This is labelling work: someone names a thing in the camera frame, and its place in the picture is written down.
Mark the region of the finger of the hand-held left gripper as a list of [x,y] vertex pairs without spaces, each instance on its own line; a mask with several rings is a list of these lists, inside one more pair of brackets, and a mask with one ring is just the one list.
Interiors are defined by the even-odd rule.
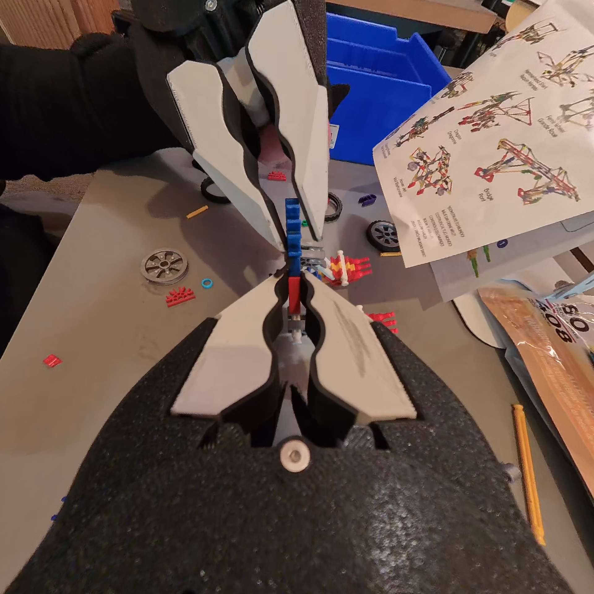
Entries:
[[167,75],[179,114],[194,146],[194,159],[249,225],[286,252],[286,233],[263,191],[250,143],[259,143],[247,111],[219,65],[185,61]]
[[259,18],[245,54],[293,166],[292,183],[315,241],[323,240],[329,193],[329,112],[292,1]]

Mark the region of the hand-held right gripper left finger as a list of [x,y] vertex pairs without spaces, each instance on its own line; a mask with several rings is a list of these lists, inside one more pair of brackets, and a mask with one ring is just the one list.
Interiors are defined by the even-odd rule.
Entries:
[[216,317],[216,323],[170,409],[220,422],[264,422],[278,405],[278,356],[285,274],[274,274]]

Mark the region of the colourful construction toy model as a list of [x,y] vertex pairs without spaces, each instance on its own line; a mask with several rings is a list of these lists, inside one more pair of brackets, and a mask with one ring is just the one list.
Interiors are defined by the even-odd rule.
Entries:
[[[351,258],[339,250],[337,256],[326,257],[321,247],[302,246],[300,271],[309,272],[331,287],[347,287],[372,273],[369,258]],[[297,272],[296,258],[289,267],[287,330],[294,345],[302,343],[306,313],[302,312],[301,276]]]

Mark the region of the blue snowflake connector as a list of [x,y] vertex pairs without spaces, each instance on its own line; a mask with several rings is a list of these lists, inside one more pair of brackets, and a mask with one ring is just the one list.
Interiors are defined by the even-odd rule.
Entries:
[[301,275],[301,210],[298,199],[286,198],[286,238],[287,238],[287,263],[288,275],[290,278],[298,278]]

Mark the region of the person's left forearm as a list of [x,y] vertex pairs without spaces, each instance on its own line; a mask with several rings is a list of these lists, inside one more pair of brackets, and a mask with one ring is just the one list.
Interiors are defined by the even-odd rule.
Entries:
[[134,51],[92,33],[69,49],[1,44],[1,179],[89,174],[179,140],[150,106]]

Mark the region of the person's left hand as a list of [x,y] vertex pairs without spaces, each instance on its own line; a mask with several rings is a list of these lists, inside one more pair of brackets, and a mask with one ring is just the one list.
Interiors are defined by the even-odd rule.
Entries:
[[268,123],[258,129],[260,140],[260,153],[258,162],[269,171],[278,169],[290,169],[291,158],[284,152],[278,133],[272,123]]

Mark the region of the blue plastic bin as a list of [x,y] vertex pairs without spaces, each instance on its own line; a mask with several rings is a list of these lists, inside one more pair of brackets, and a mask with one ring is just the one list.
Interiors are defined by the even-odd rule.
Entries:
[[350,91],[330,118],[330,158],[373,165],[373,148],[451,78],[423,38],[327,13],[327,76]]

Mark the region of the wooden pillar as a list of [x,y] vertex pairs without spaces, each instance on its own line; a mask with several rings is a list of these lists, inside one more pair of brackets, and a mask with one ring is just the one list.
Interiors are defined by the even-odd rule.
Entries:
[[89,33],[111,33],[112,13],[118,1],[28,1],[33,26],[30,46],[66,49],[73,41]]

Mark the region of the grey spoked pulley wheel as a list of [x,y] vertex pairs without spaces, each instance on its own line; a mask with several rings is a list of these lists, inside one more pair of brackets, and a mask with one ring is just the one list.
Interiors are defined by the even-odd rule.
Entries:
[[188,259],[177,249],[160,248],[147,254],[140,264],[140,274],[149,283],[169,286],[188,273]]

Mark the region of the white foam board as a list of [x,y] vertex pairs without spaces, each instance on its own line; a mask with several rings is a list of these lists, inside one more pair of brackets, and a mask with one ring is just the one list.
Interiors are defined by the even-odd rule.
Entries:
[[506,350],[510,339],[505,329],[482,301],[479,290],[499,280],[490,281],[479,288],[452,300],[466,328],[482,343],[496,349]]

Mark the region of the black wheel with grey hub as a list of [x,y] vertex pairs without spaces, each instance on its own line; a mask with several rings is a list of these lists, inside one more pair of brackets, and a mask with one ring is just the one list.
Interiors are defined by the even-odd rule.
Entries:
[[366,237],[369,244],[380,252],[401,252],[397,236],[397,228],[393,222],[387,220],[375,220],[371,222],[366,230]]

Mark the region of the long wooden table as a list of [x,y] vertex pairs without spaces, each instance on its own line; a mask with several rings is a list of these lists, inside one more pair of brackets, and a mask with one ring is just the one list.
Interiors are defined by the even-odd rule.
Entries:
[[329,1],[329,4],[474,33],[488,33],[501,21],[480,1]]

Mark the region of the white instruction booklet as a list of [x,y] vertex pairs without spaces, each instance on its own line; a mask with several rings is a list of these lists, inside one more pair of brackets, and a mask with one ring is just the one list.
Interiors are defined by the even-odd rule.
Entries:
[[443,258],[430,266],[442,299],[450,301],[592,240],[590,212]]

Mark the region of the long yellow rod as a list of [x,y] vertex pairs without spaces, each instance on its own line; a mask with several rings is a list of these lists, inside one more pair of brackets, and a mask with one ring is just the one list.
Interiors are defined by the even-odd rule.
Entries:
[[539,545],[545,546],[546,540],[544,524],[540,508],[538,488],[536,484],[536,475],[533,466],[526,415],[523,406],[520,404],[514,404],[512,411],[516,430],[516,442],[522,467],[522,480],[527,517],[536,541]]

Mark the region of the white metal stand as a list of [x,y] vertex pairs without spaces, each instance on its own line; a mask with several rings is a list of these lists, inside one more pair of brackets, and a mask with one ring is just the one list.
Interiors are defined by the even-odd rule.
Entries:
[[552,302],[562,302],[567,299],[583,295],[593,290],[593,273],[579,283],[565,283],[559,281],[555,284],[556,289],[544,299]]

